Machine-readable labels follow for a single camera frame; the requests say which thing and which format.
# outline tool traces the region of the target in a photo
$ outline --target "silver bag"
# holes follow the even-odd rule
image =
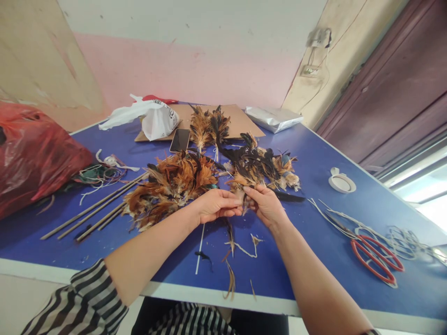
[[[301,114],[296,114],[288,109],[282,108],[264,109],[247,106],[245,113],[258,126],[270,130],[274,134],[290,128],[304,119]]]

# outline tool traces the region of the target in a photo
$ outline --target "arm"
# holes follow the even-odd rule
[[[242,215],[241,201],[210,190],[56,290],[22,334],[116,334],[128,306],[166,258],[200,224]]]
[[[360,335],[373,329],[355,301],[292,225],[275,194],[260,185],[244,191],[253,200],[251,209],[275,239],[309,334]]]
[[[185,208],[125,243],[105,260],[122,301],[130,306],[168,256],[200,223],[242,215],[241,201],[213,189]]]

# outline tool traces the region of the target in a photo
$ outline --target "blue table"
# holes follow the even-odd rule
[[[147,163],[156,163],[156,157],[169,155],[168,142],[135,143],[140,128],[139,121],[109,131],[92,126],[73,137],[93,153],[102,149],[103,155],[115,154],[129,166],[144,167]],[[294,167],[302,181],[299,195],[317,202],[321,199],[381,234],[388,232],[388,226],[396,225],[411,229],[428,245],[447,243],[447,236],[440,228],[305,126],[297,125],[276,135],[264,132],[267,135],[260,138],[260,146],[271,147],[275,152],[289,150],[298,157]],[[207,155],[214,156],[211,148]],[[341,194],[332,189],[328,183],[332,167],[338,167],[355,181],[357,191]],[[129,172],[126,179],[134,179],[140,174]],[[228,177],[222,177],[219,185],[226,188],[224,182],[227,180]],[[36,214],[40,208],[30,206],[3,220],[0,223],[1,273],[66,283],[75,270],[91,266],[98,258],[106,257],[136,236],[136,230],[129,232],[130,217],[125,216],[115,219],[103,231],[93,232],[80,244],[73,238],[86,224],[62,240],[56,239],[58,234],[46,241],[39,239],[120,186],[115,184],[88,195],[82,206],[79,206],[80,194],[91,189],[72,190],[58,195],[54,205],[39,216]],[[121,199],[116,200],[89,223],[96,223],[120,202]],[[284,204],[284,207],[320,260],[376,327],[436,333],[447,325],[447,268],[441,263],[402,260],[406,271],[394,272],[399,288],[393,289],[363,267],[354,256],[349,240],[328,224],[308,201]],[[221,260],[229,247],[224,245],[228,241],[226,229],[217,224],[205,226],[202,246],[202,251],[213,261],[213,272],[208,261],[201,261],[198,274],[195,274],[197,256],[194,252],[199,249],[202,234],[202,227],[199,227],[169,257],[143,294],[299,315],[287,272],[268,230],[252,212],[232,218],[231,222],[236,242],[247,251],[254,252],[250,233],[264,240],[258,245],[258,258],[250,258],[238,249],[234,258],[229,257],[236,277],[234,301],[222,297],[228,289],[229,275]],[[257,300],[251,293],[250,279]]]

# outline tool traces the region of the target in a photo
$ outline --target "black and white stripes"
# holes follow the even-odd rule
[[[149,331],[149,335],[234,335],[215,307],[181,302]]]
[[[71,285],[56,290],[22,335],[115,335],[129,310],[121,301],[101,259],[75,274]],[[223,334],[234,331],[215,307],[181,302],[148,335]]]
[[[56,290],[22,334],[113,335],[128,310],[101,259],[91,268],[75,274],[71,285]]]

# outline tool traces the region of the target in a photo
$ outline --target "phone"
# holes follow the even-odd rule
[[[176,132],[174,133],[174,138],[172,139],[169,151],[172,153],[182,152],[182,150],[186,151],[189,142],[190,142],[190,130],[177,128]]]

